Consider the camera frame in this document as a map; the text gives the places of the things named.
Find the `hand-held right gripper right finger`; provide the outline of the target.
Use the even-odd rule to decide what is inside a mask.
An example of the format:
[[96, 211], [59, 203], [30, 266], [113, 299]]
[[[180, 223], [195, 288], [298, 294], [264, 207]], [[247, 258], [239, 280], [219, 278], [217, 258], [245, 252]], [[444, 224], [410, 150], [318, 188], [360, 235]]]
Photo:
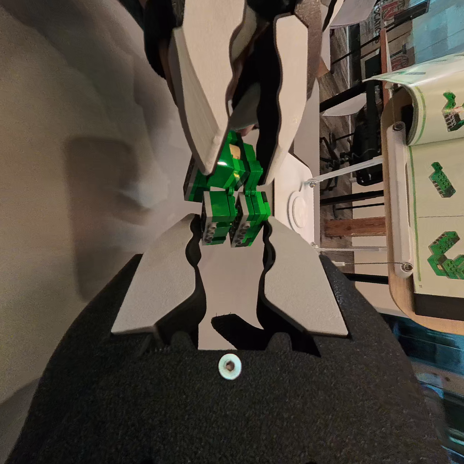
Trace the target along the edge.
[[270, 315], [299, 332], [347, 337], [348, 329], [316, 249], [275, 218], [265, 222], [263, 242], [259, 322]]

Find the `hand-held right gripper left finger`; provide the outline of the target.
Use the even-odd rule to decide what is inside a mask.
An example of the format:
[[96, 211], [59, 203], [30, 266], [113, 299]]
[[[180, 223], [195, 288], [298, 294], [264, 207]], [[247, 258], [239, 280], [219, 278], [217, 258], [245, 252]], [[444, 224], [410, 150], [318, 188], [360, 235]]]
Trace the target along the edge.
[[170, 343], [177, 332], [199, 342], [206, 292], [199, 271], [200, 216], [190, 213], [143, 253], [111, 333], [152, 333]]

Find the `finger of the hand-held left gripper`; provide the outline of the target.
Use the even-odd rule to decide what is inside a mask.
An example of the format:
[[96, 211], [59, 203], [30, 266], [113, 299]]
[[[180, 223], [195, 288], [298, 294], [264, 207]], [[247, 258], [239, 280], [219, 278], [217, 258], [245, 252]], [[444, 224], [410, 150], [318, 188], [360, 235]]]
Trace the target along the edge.
[[189, 0], [173, 29], [168, 60], [184, 134], [200, 171], [210, 175], [229, 127], [233, 63], [254, 35], [243, 0]]
[[232, 96], [230, 129], [258, 125], [256, 158], [271, 183], [297, 133], [306, 104], [308, 28], [278, 15], [253, 42]]

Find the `green toy brick model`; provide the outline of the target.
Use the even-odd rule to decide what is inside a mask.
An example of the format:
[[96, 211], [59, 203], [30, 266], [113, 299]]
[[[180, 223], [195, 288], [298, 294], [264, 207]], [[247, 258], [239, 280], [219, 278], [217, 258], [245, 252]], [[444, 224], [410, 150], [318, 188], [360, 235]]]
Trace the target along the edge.
[[201, 203], [202, 244], [250, 247], [270, 217], [265, 192], [258, 191], [263, 169], [252, 145], [229, 131], [212, 175], [203, 174], [194, 158], [183, 184], [184, 199]]

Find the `clear plastic strut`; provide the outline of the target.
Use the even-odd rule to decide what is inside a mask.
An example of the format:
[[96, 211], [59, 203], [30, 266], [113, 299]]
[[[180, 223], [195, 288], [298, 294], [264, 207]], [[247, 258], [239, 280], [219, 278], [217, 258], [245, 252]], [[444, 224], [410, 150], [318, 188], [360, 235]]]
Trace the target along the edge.
[[328, 173], [325, 173], [325, 174], [322, 174], [316, 177], [309, 178], [303, 182], [303, 186], [313, 188], [315, 185], [325, 180], [329, 180], [329, 179], [339, 177], [345, 174], [350, 174], [352, 172], [356, 172], [359, 170], [368, 169], [376, 165], [381, 165], [382, 163], [383, 163], [383, 157], [377, 156], [377, 157], [374, 157], [373, 159], [370, 159], [370, 160], [367, 160], [361, 163], [357, 163], [355, 165], [350, 165], [348, 167], [344, 167], [344, 168], [337, 169], [337, 170], [334, 170], [334, 171], [331, 171], [331, 172], [328, 172]]
[[355, 246], [347, 248], [326, 248], [320, 247], [315, 242], [310, 242], [310, 245], [318, 252], [386, 252], [385, 246]]

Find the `brown wooden board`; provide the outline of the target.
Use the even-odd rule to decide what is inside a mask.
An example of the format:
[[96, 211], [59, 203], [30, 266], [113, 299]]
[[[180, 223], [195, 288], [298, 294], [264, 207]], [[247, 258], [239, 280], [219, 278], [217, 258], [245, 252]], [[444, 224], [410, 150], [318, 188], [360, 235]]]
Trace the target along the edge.
[[324, 223], [327, 237], [374, 237], [386, 236], [385, 217], [334, 219]]

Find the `black office chair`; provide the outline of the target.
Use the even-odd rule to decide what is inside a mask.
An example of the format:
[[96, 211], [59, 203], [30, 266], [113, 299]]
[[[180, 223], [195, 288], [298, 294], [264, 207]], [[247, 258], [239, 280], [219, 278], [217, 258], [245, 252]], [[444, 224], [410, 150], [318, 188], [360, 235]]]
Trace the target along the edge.
[[356, 182], [363, 187], [383, 181], [381, 164], [361, 168], [361, 163], [381, 155], [380, 115], [375, 96], [375, 90], [380, 85], [380, 80], [368, 80], [320, 103], [320, 113], [323, 113], [328, 109], [333, 109], [340, 103], [348, 102], [354, 97], [366, 96], [366, 104], [359, 110], [361, 115], [357, 115], [355, 118], [354, 131], [339, 138], [341, 140], [349, 136], [352, 137], [347, 152], [340, 154], [335, 152], [336, 138], [333, 137], [327, 140], [326, 137], [320, 137], [320, 142], [325, 144], [329, 155], [329, 158], [320, 156], [320, 161], [324, 162], [332, 172], [340, 170], [345, 164], [356, 167]]

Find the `wooden book stand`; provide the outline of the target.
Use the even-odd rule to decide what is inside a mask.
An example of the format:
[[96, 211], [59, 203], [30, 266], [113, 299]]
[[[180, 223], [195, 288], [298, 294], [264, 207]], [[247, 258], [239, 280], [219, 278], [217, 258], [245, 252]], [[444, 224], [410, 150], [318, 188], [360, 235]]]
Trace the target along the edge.
[[414, 322], [428, 329], [438, 332], [456, 335], [464, 334], [464, 322], [446, 318], [417, 315], [414, 304], [413, 277], [402, 278], [396, 275], [393, 258], [393, 234], [392, 234], [392, 206], [389, 170], [389, 153], [387, 147], [386, 132], [388, 127], [397, 122], [401, 116], [401, 110], [395, 109], [410, 104], [412, 98], [406, 90], [399, 90], [386, 102], [380, 119], [381, 145], [382, 145], [382, 171], [384, 183], [385, 223], [386, 223], [386, 254], [388, 269], [388, 287], [394, 304], [401, 316], [406, 316]]

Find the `teal translucent panel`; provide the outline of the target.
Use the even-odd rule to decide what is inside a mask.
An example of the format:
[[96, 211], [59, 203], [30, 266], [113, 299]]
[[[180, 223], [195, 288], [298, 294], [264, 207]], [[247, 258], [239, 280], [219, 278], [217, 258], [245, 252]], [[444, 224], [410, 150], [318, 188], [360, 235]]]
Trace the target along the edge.
[[411, 361], [444, 449], [452, 462], [463, 463], [463, 336], [434, 331], [405, 317], [382, 317]]

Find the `brick instruction booklet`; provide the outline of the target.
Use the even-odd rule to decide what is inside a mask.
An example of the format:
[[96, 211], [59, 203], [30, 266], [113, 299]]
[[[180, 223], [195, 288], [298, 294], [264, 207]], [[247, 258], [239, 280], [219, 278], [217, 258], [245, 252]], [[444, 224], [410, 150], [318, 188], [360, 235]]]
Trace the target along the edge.
[[463, 298], [463, 52], [377, 79], [412, 98], [386, 132], [396, 275]]

